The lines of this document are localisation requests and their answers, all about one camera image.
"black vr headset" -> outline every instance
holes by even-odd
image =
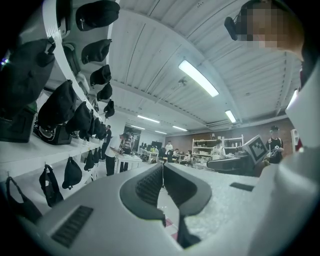
[[[240,12],[235,18],[225,18],[224,26],[234,41],[254,40],[253,34],[248,33],[247,15],[252,15],[252,7],[257,3],[261,3],[261,0],[250,0],[241,6]],[[281,10],[289,10],[289,8],[281,0],[272,0],[272,4]]]

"floor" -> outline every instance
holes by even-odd
[[[139,167],[148,166],[148,162],[139,163]],[[102,178],[107,175],[105,162],[99,162],[97,167],[97,177]],[[166,218],[165,231],[168,235],[177,240],[179,226],[179,210],[165,188],[162,188],[158,198],[158,209],[162,210]]]

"ceiling light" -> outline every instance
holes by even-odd
[[[294,101],[296,100],[297,96],[298,96],[298,90],[296,89],[296,90],[294,90],[294,92],[293,92],[293,95],[292,95],[292,98],[291,98],[291,100],[290,100],[290,102],[289,102],[289,105],[286,107],[287,109],[290,107],[290,105],[291,105],[292,103],[294,103]]]
[[[142,119],[145,119],[145,120],[149,120],[149,121],[151,121],[151,122],[155,122],[155,123],[160,123],[159,121],[156,121],[156,120],[153,120],[153,119],[151,119],[151,118],[148,118],[148,117],[144,117],[144,116],[141,116],[141,115],[138,115],[138,118],[142,118]]]
[[[176,129],[179,129],[179,130],[182,130],[182,131],[185,131],[185,132],[187,132],[188,130],[186,130],[186,129],[183,129],[183,128],[180,128],[180,127],[177,127],[177,126],[172,126],[173,128],[176,128]]]
[[[236,122],[234,114],[232,114],[231,110],[227,110],[225,113],[228,116],[228,118],[230,119],[231,123],[235,123]]]
[[[184,60],[179,65],[184,73],[195,80],[203,89],[205,89],[212,97],[217,96],[219,92],[216,88],[201,74],[194,66],[192,66],[188,61]]]
[[[134,126],[134,125],[131,125],[131,126],[134,127],[134,128],[138,128],[138,129],[141,129],[141,130],[145,130],[145,128],[141,128],[141,127]]]
[[[160,133],[160,134],[166,134],[165,132],[162,132],[162,131],[158,131],[158,130],[155,130],[156,133]]]

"brick wall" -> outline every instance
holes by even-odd
[[[282,154],[284,157],[292,154],[292,140],[291,140],[291,130],[294,129],[291,121],[286,118],[283,120],[270,122],[262,125],[251,126],[246,128],[238,128],[233,130],[226,131],[216,131],[216,132],[208,132],[208,133],[198,133],[192,135],[183,135],[183,136],[170,136],[165,138],[165,145],[168,141],[171,141],[173,145],[173,149],[178,148],[180,151],[187,152],[188,150],[192,150],[192,141],[194,140],[210,140],[210,135],[212,133],[215,134],[215,137],[224,136],[225,138],[237,138],[244,136],[244,142],[249,141],[256,135],[261,135],[262,140],[266,143],[267,140],[271,137],[270,128],[271,126],[278,126],[279,137],[282,139],[284,144],[284,153]]]

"person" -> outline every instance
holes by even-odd
[[[119,153],[119,146],[121,141],[125,141],[128,139],[128,135],[126,133],[113,136],[110,139],[109,145],[105,150],[105,168],[106,168],[106,175],[110,176],[115,173],[115,159],[116,154]]]
[[[105,160],[106,159],[106,149],[109,145],[109,142],[111,140],[111,135],[112,135],[112,132],[111,132],[111,126],[110,125],[107,125],[106,126],[106,137],[104,138],[104,141],[103,141],[103,144],[102,144],[102,152],[101,152],[101,158],[102,160]]]
[[[121,145],[121,148],[123,150],[123,152],[126,155],[130,155],[132,152],[132,149],[135,146],[135,138],[132,136],[132,129],[128,129],[126,131],[126,134],[128,135],[128,138],[126,140],[123,141],[123,144]],[[127,162],[121,162],[120,164],[120,173],[125,172],[128,170],[128,163]]]
[[[279,138],[279,128],[273,125],[270,129],[271,138],[266,142],[265,146],[269,150],[269,163],[279,164],[282,160],[282,153],[284,150],[284,143]]]
[[[220,158],[224,158],[226,156],[226,150],[224,147],[222,147],[222,140],[221,139],[216,140],[216,145],[211,150],[211,157],[213,155],[219,155]]]
[[[258,41],[259,47],[291,52],[302,61],[301,88],[320,56],[314,31],[317,8],[293,0],[250,0],[224,25],[233,40]]]
[[[176,148],[176,149],[173,151],[172,158],[174,158],[174,159],[178,159],[178,158],[179,158],[178,153],[179,153],[179,149],[178,149],[178,148]]]
[[[180,164],[181,164],[181,165],[190,164],[192,157],[193,157],[193,156],[192,156],[192,150],[188,150],[188,153],[185,155],[185,157],[184,157],[183,160],[180,162]]]
[[[165,145],[165,155],[168,154],[169,150],[174,150],[174,147],[171,145],[171,140],[168,141],[168,144]]]

